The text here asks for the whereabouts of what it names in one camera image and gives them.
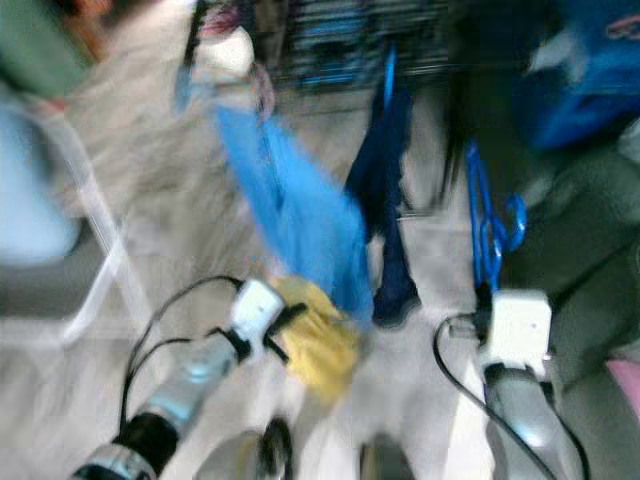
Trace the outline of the pink cloth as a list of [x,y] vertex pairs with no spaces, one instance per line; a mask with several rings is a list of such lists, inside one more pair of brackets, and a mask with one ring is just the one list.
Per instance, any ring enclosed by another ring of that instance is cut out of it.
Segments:
[[612,358],[605,362],[605,366],[622,390],[636,420],[640,422],[640,362]]

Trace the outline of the navy blue hooded garment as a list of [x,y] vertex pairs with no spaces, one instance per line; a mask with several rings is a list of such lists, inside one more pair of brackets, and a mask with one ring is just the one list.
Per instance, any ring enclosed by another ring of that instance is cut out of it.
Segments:
[[402,86],[375,95],[369,128],[346,178],[346,191],[364,216],[367,241],[383,239],[380,284],[372,300],[372,323],[379,328],[398,328],[419,300],[399,225],[411,108],[411,93]]

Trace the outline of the dark hanging garment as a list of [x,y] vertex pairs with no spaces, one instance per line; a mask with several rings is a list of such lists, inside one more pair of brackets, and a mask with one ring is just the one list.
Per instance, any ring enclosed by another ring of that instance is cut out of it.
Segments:
[[524,198],[524,243],[504,255],[499,282],[547,294],[554,369],[572,390],[600,383],[613,353],[640,342],[640,116],[566,147],[525,140],[513,113],[517,82],[558,28],[498,45],[515,68],[472,73],[462,118],[495,209],[507,214],[509,196]]

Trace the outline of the yellow knit garment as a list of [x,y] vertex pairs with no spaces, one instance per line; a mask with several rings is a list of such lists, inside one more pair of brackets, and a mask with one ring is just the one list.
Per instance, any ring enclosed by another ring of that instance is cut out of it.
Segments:
[[324,291],[300,276],[278,276],[269,285],[285,305],[303,308],[274,334],[283,342],[287,370],[320,401],[337,403],[355,374],[360,343],[355,325]]

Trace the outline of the blue plastic hanger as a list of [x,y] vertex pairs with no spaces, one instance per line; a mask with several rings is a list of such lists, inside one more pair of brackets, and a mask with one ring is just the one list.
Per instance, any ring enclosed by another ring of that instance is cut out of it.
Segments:
[[389,110],[396,96],[396,73],[398,67],[398,47],[388,46],[387,59],[384,65],[383,87],[381,87],[381,109]]
[[494,209],[486,164],[480,159],[474,140],[466,147],[465,161],[474,284],[477,302],[488,305],[499,289],[503,256],[516,251],[524,243],[527,210],[524,198],[509,196],[506,207],[512,223],[504,224],[503,216]]

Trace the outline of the royal blue fabric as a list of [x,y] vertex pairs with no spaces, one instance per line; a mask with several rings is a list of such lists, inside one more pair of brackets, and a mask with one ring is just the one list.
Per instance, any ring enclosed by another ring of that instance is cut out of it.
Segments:
[[640,0],[549,0],[558,29],[517,82],[518,132],[538,148],[573,145],[640,116]]

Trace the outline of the light blue cushion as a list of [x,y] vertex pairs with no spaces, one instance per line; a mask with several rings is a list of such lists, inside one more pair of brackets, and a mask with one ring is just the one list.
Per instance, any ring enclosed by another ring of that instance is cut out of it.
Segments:
[[52,196],[44,132],[10,97],[1,97],[0,147],[0,264],[33,268],[64,259],[81,227]]

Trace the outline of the robot right leg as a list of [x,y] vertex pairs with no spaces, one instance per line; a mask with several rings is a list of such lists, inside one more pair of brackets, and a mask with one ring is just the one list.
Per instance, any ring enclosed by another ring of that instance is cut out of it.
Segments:
[[358,453],[358,480],[417,480],[402,445],[379,433],[366,440]]

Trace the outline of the bright blue shirt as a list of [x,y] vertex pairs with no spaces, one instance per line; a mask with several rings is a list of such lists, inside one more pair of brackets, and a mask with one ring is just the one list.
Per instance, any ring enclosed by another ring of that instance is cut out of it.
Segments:
[[356,328],[369,329],[369,252],[355,201],[276,119],[223,106],[211,118],[269,250],[288,274],[319,287]]

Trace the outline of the white folding chair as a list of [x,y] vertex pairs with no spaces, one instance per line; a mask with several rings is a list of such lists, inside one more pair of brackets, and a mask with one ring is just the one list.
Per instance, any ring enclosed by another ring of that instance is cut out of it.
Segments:
[[0,328],[5,346],[68,346],[83,335],[129,337],[151,303],[125,246],[122,225],[93,174],[76,129],[47,102],[17,100],[49,145],[52,196],[79,224],[73,250],[54,264],[0,264]]

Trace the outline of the black metal clothes rack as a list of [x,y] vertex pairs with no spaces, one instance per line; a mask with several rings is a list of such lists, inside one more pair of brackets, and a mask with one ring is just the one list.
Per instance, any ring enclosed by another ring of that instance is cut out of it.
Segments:
[[451,68],[452,0],[192,0],[175,96],[234,83],[262,67],[288,90],[358,90]]

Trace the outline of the person in green top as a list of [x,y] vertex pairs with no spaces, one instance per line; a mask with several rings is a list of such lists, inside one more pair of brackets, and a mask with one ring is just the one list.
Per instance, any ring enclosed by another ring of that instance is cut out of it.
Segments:
[[46,99],[76,92],[106,56],[101,17],[113,0],[0,0],[1,69]]

